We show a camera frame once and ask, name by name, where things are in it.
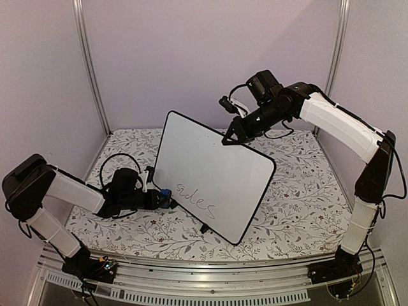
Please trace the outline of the blue whiteboard eraser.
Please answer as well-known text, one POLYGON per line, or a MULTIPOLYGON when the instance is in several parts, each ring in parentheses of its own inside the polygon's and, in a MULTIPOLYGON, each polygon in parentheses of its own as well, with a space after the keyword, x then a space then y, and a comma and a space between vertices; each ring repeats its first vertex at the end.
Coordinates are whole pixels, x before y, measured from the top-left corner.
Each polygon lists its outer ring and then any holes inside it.
POLYGON ((159 192, 159 206, 161 208, 169 208, 171 203, 172 192, 169 189, 162 189, 159 192))

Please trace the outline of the small black-framed whiteboard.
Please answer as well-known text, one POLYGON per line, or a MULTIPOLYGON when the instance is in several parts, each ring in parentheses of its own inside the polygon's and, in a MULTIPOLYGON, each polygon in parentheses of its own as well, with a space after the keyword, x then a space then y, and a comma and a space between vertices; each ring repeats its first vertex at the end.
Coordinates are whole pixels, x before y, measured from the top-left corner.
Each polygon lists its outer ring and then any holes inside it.
POLYGON ((238 245, 260 206, 276 162, 246 145, 224 146, 223 135, 179 112, 168 112, 154 185, 199 222, 238 245))

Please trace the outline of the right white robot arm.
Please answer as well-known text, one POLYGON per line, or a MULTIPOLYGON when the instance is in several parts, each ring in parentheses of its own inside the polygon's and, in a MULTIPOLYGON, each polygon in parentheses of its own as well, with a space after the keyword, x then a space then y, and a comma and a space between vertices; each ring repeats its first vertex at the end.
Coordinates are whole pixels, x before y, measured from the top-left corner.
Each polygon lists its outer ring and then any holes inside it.
POLYGON ((359 253, 379 214, 378 206, 396 158, 396 137, 381 131, 331 100, 318 86, 297 82, 283 86, 269 70, 257 72, 222 96, 219 104, 234 115, 223 145, 243 145, 264 136, 272 126, 293 119, 309 123, 336 139, 363 165, 354 184, 354 204, 337 259, 330 273, 343 278, 354 268, 359 253))

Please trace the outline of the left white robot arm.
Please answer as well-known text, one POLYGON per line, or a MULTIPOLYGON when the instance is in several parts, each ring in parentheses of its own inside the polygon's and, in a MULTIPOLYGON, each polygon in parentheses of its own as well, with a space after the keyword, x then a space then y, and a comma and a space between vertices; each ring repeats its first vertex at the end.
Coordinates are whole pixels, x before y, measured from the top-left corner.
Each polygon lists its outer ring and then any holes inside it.
POLYGON ((113 179, 100 187, 83 180, 33 154, 18 165, 1 182, 7 211, 19 222, 53 245, 80 276, 88 277, 94 262, 82 251, 84 247, 50 211, 44 200, 52 198, 80 207, 103 219, 119 219, 122 212, 131 215, 137 210, 155 210, 169 205, 171 191, 150 189, 154 168, 120 168, 113 179))

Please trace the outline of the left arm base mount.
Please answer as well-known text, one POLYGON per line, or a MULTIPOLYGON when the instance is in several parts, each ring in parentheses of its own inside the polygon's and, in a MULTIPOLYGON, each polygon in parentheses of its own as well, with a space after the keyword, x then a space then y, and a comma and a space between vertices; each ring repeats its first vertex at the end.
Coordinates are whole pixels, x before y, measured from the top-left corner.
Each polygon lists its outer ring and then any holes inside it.
POLYGON ((117 261, 103 256, 93 259, 88 254, 76 254, 65 258, 62 271, 78 277, 112 284, 117 273, 117 261))

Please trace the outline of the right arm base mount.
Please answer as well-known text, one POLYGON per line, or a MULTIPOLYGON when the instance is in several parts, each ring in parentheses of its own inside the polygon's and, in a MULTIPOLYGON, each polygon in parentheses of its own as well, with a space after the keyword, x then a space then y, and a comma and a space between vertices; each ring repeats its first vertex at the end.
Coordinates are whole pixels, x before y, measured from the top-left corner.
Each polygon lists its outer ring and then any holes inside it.
POLYGON ((363 271, 359 256, 349 254, 341 248, 337 249, 333 259, 310 264, 307 269, 307 277, 313 284, 335 281, 363 271))

